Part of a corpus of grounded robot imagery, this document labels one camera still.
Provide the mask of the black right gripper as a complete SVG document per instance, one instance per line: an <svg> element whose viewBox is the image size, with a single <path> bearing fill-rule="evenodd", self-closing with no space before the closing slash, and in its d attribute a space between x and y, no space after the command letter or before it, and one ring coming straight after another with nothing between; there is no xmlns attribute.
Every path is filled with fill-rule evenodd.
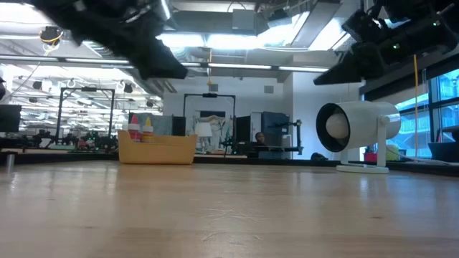
<svg viewBox="0 0 459 258"><path fill-rule="evenodd" d="M315 85L357 83L384 75L384 66L427 52L427 9L387 8L396 27L379 17L380 8L354 12L342 28L356 40L332 68L313 80Z"/></svg>

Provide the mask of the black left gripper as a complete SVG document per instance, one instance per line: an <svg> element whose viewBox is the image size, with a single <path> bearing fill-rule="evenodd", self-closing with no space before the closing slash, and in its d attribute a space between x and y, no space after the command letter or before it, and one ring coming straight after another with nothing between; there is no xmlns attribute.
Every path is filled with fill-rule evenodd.
<svg viewBox="0 0 459 258"><path fill-rule="evenodd" d="M137 64L143 80L184 79L188 69L157 38L169 19L163 0L77 0L77 42L97 42Z"/></svg>

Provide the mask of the large red-orange food coloring bottle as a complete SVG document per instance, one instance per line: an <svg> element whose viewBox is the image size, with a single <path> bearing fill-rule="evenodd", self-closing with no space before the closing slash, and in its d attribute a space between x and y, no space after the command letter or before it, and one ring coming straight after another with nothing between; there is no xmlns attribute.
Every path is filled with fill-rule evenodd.
<svg viewBox="0 0 459 258"><path fill-rule="evenodd" d="M132 115L132 118L128 124L128 132L132 141L141 142L140 125L136 115Z"/></svg>

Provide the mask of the long ceiling light strip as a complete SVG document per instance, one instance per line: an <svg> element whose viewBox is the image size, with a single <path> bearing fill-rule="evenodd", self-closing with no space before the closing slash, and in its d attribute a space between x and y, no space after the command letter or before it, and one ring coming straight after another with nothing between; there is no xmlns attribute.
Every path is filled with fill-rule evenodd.
<svg viewBox="0 0 459 258"><path fill-rule="evenodd" d="M90 59L72 57L42 57L42 56L21 56L0 54L0 62L14 64L15 62L26 63L68 63L69 65L81 64L84 66L95 65L102 68L133 68L133 65L125 59ZM325 67L295 67L295 66L276 66L262 64L230 64L215 62L182 62L187 68L222 68L222 69L242 69L242 70L272 70L282 72L326 72Z"/></svg>

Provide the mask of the white shaded table lamp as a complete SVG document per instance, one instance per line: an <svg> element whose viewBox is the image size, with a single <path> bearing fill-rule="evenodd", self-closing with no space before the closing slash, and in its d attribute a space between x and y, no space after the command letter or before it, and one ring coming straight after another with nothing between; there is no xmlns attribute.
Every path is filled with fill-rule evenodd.
<svg viewBox="0 0 459 258"><path fill-rule="evenodd" d="M196 124L195 133L198 135L200 152L206 153L209 141L212 138L212 126L208 122L200 122Z"/></svg>

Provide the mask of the yellow plastic basket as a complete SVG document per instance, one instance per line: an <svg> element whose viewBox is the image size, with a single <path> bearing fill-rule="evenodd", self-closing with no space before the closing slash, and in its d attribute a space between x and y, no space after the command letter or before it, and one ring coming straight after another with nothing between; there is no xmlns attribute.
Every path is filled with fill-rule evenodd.
<svg viewBox="0 0 459 258"><path fill-rule="evenodd" d="M194 161L197 135L155 135L153 142L134 142L126 130L118 131L118 155L123 164L189 165Z"/></svg>

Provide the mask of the grey ceiling box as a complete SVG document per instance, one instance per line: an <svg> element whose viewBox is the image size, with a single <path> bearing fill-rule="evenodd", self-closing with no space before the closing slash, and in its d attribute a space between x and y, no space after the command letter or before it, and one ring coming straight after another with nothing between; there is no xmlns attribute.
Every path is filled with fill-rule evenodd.
<svg viewBox="0 0 459 258"><path fill-rule="evenodd" d="M232 29L253 31L255 29L255 12L246 9L233 9Z"/></svg>

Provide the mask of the dark cabinet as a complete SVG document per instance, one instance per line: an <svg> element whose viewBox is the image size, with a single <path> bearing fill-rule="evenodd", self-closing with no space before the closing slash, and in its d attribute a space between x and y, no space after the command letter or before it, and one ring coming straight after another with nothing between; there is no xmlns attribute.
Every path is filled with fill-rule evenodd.
<svg viewBox="0 0 459 258"><path fill-rule="evenodd" d="M288 134L289 115L284 113L263 112L261 115L261 132L268 147L283 147L283 136Z"/></svg>

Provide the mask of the black ceiling dome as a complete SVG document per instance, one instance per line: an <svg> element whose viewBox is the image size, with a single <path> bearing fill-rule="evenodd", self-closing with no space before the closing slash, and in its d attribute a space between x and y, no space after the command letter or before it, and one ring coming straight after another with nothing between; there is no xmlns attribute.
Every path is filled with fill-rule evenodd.
<svg viewBox="0 0 459 258"><path fill-rule="evenodd" d="M40 40L49 46L57 46L60 43L60 40L64 32L59 27L45 27L40 33Z"/></svg>

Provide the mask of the person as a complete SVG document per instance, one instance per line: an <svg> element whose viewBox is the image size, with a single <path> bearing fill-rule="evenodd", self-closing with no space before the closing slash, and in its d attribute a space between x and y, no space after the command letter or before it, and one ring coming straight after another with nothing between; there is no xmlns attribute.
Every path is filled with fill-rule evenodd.
<svg viewBox="0 0 459 258"><path fill-rule="evenodd" d="M253 147L253 157L259 158L259 154L262 151L266 151L268 147L265 145L265 135L263 132L258 132L255 134L255 142L252 145Z"/></svg>

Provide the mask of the black monitor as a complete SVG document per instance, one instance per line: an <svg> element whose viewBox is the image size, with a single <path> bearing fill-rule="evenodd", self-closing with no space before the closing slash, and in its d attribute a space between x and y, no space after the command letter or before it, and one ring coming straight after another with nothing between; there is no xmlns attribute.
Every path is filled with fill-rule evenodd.
<svg viewBox="0 0 459 258"><path fill-rule="evenodd" d="M0 105L0 133L18 133L21 105Z"/></svg>

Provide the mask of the black aluminium table frame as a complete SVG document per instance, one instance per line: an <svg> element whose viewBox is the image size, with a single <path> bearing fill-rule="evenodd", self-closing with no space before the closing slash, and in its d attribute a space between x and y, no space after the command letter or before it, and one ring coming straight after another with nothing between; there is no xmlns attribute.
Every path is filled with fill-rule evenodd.
<svg viewBox="0 0 459 258"><path fill-rule="evenodd" d="M73 161L119 161L118 154L106 153L17 153L12 151L0 152L0 166L6 164L7 156L13 155L16 164L59 163ZM257 166L305 166L305 167L336 167L338 161L310 161L288 159L256 159L256 158L212 158L210 156L196 157L194 163L203 164L232 164ZM391 171L421 173L436 176L459 178L459 166L432 165L408 162L388 162Z"/></svg>

